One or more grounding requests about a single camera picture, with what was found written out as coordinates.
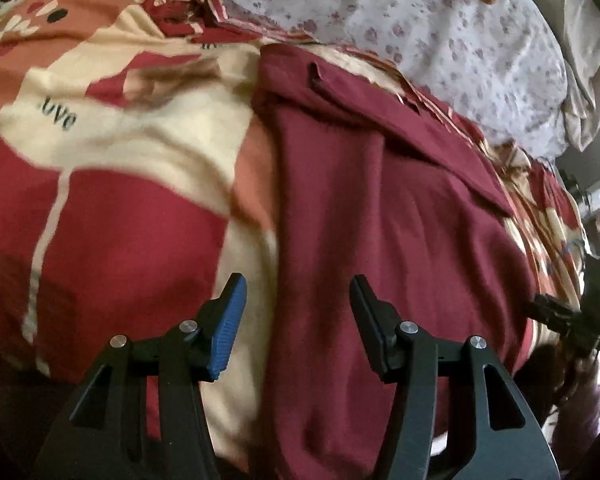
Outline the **beige curtain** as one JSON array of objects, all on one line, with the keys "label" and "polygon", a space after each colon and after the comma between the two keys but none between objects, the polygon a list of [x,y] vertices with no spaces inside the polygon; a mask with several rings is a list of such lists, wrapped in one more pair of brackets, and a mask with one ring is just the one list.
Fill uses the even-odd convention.
[{"label": "beige curtain", "polygon": [[566,62],[567,138],[584,151],[600,131],[600,9],[594,0],[534,0]]}]

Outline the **white floral bed sheet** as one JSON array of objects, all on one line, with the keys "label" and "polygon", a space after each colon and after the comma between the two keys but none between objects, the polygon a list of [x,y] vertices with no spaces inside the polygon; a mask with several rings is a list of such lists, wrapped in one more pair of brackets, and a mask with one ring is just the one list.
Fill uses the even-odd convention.
[{"label": "white floral bed sheet", "polygon": [[557,39],[532,0],[224,0],[233,15],[301,29],[391,61],[475,122],[492,144],[536,157],[567,146],[568,84]]}]

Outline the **dark red garment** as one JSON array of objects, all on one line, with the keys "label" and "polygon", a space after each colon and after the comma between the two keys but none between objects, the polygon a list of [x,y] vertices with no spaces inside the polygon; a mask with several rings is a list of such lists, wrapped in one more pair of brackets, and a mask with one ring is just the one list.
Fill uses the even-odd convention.
[{"label": "dark red garment", "polygon": [[263,48],[252,107],[279,171],[279,271],[263,441],[282,479],[362,479],[393,398],[349,304],[363,274],[431,335],[486,338],[527,359],[521,306],[536,285],[505,223],[514,213],[480,132],[428,91],[389,88],[307,50]]}]

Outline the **red cream patterned blanket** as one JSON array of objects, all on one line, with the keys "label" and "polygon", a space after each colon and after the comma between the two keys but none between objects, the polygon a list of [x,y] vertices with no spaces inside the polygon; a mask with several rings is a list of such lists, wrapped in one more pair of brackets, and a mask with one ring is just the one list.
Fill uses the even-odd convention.
[{"label": "red cream patterned blanket", "polygon": [[[252,107],[271,44],[381,88],[417,87],[366,52],[234,20],[221,0],[15,0],[0,10],[0,362],[74,384],[109,337],[158,336],[240,272],[245,317],[226,372],[202,389],[204,410],[219,456],[242,470],[263,460],[279,478],[262,419],[278,156]],[[533,296],[578,304],[573,200],[539,162],[491,148],[478,130]]]}]

